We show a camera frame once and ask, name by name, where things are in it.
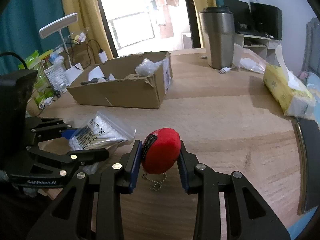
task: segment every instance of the yellow tissue package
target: yellow tissue package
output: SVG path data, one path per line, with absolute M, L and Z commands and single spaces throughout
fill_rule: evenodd
M 289 82 L 282 67 L 268 64 L 263 75 L 263 82 L 280 104 L 284 115 L 314 119 L 313 109 L 316 100 L 297 77 L 289 71 L 288 73 Z

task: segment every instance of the white lamp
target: white lamp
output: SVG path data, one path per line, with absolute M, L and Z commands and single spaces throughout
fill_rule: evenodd
M 65 27 L 69 26 L 70 24 L 75 23 L 77 21 L 78 21 L 78 14 L 77 13 L 69 14 L 69 15 L 62 17 L 59 20 L 56 20 L 52 23 L 49 23 L 48 25 L 41 28 L 39 30 L 39 35 L 40 35 L 41 39 L 44 39 L 44 38 L 48 37 L 49 35 L 51 35 L 52 33 L 55 33 L 58 31 L 60 34 L 60 37 L 62 39 L 63 46 L 64 46 L 66 52 L 68 52 L 68 48 L 67 48 L 66 43 L 64 41 L 64 38 L 62 36 L 61 29 L 65 28 Z M 69 53 L 67 53 L 67 56 L 69 59 L 70 67 L 72 67 Z

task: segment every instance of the red plush toy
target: red plush toy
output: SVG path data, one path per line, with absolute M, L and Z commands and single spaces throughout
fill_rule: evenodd
M 149 174 L 160 174 L 170 169 L 179 157 L 179 134 L 171 128 L 161 128 L 150 133 L 142 147 L 142 166 Z

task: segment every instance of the silver screw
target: silver screw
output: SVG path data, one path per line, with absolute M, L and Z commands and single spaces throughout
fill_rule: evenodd
M 122 168 L 122 164 L 121 163 L 115 163 L 112 165 L 112 168 L 115 170 L 119 170 Z
M 85 173 L 84 172 L 79 172 L 78 174 L 77 174 L 77 178 L 78 179 L 83 179 L 85 177 Z
M 67 172 L 66 172 L 65 170 L 61 170 L 61 171 L 60 171 L 60 175 L 61 175 L 61 176 L 66 176 L 66 174 L 67 174 Z
M 235 178 L 239 179 L 242 177 L 242 173 L 239 172 L 239 171 L 235 171 L 233 174 L 232 174 Z
M 203 170 L 205 169 L 205 164 L 203 164 L 203 163 L 198 163 L 197 166 L 196 166 L 196 168 L 197 168 L 198 170 L 203 171 Z

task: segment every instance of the wooden table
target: wooden table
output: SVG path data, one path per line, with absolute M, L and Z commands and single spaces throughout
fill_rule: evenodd
M 160 109 L 83 106 L 66 93 L 41 116 L 62 117 L 78 127 L 89 114 L 107 108 L 136 128 L 136 139 L 142 141 L 153 130 L 174 128 L 199 162 L 218 172 L 242 172 L 282 223 L 291 226 L 299 218 L 300 195 L 298 144 L 291 119 L 283 116 L 262 75 L 245 70 L 220 74 L 200 55 L 203 50 L 172 54 L 173 83 Z M 51 141 L 44 148 L 57 147 L 60 143 Z M 108 163 L 117 162 L 130 149 L 119 148 Z M 176 165 L 167 176 L 159 192 L 139 177 L 134 193 L 121 196 L 125 239 L 192 239 L 197 196 L 184 193 Z M 225 239 L 224 205 L 221 214 Z

